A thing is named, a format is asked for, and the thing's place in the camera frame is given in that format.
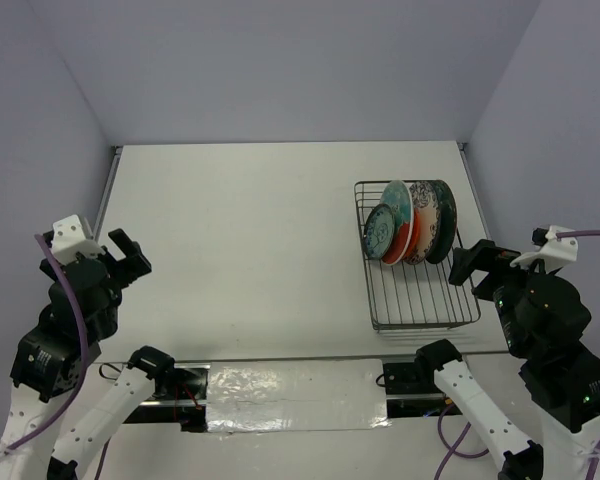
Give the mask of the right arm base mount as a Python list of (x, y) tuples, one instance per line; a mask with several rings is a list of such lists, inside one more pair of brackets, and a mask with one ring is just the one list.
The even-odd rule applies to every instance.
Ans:
[[(438, 364), (439, 360), (462, 360), (462, 356), (454, 349), (449, 349), (443, 343), (443, 348), (435, 344), (433, 348), (426, 347), (425, 357), (432, 357)], [(445, 391), (440, 390), (431, 378), (427, 369), (421, 368), (419, 351), (415, 356), (383, 358), (382, 371), (376, 377), (375, 383), (386, 396), (387, 415), (390, 419), (438, 417), (447, 407), (451, 414), (458, 415), (457, 407), (451, 405), (451, 398)]]

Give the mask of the orange plate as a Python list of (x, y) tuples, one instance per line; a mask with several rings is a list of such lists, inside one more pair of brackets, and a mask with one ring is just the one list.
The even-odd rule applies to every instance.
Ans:
[(402, 257), (403, 261), (407, 261), (411, 258), (411, 256), (414, 254), (414, 252), (416, 251), (417, 248), (417, 244), (419, 241), (419, 237), (420, 237), (420, 231), (421, 231), (421, 221), (420, 221), (420, 214), (418, 209), (414, 210), (414, 218), (413, 218), (413, 228), (412, 228), (412, 234), (410, 237), (410, 241), (407, 247), (407, 251), (405, 252), (405, 254)]

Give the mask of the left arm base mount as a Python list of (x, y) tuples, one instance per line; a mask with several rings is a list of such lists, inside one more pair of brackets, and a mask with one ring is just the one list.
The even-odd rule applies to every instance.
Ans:
[(174, 375), (163, 390), (141, 403), (125, 423), (175, 424), (182, 432), (206, 432), (208, 368), (176, 368)]

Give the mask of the blue floral white plate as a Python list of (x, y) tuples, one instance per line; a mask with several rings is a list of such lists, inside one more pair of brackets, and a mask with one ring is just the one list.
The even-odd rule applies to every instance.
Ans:
[(406, 256), (405, 261), (417, 265), (427, 258), (438, 239), (440, 206), (432, 181), (414, 182), (409, 190), (419, 220), (419, 234), (413, 250)]

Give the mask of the small blue patterned plate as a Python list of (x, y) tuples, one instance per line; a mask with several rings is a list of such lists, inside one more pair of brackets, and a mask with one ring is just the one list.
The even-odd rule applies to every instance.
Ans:
[(389, 250), (395, 232), (394, 214), (389, 205), (380, 203), (367, 217), (363, 231), (363, 247), (371, 260), (381, 259)]

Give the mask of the teal and red plate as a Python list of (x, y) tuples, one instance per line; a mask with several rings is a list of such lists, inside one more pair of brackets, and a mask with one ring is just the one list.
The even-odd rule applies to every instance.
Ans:
[(382, 261), (393, 266), (406, 255), (412, 237), (414, 207), (409, 187), (402, 180), (389, 182), (382, 193), (381, 202), (390, 207), (395, 225), (391, 245)]

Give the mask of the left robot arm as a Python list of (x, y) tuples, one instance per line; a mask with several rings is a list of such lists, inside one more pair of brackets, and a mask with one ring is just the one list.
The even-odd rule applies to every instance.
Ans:
[(143, 346), (102, 399), (67, 433), (60, 431), (101, 341), (117, 332), (123, 290), (152, 270), (139, 243), (123, 230), (108, 236), (122, 258), (67, 220), (36, 238), (45, 255), (40, 269), (52, 281), (50, 302), (18, 343), (0, 479), (83, 478), (92, 463), (104, 463), (112, 437), (142, 402), (175, 389), (174, 359)]

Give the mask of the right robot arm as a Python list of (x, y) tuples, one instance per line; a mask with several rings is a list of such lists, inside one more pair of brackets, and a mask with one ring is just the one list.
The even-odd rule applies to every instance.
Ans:
[(537, 229), (536, 250), (480, 240), (453, 251), (449, 282), (476, 271), (473, 295), (494, 304), (509, 353), (538, 409), (542, 440), (520, 430), (480, 386), (447, 339), (421, 347), (415, 380), (440, 390), (480, 437), (501, 479), (600, 479), (600, 358), (582, 343), (591, 322), (576, 287), (558, 272), (578, 256), (579, 232)]

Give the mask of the dark teal glazed plate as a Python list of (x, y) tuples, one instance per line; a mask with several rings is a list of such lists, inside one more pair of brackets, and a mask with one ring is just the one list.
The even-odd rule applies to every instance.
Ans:
[(432, 185), (440, 207), (440, 224), (435, 244), (427, 255), (430, 264), (441, 263), (452, 249), (457, 232), (457, 206), (449, 185), (443, 180), (433, 180)]

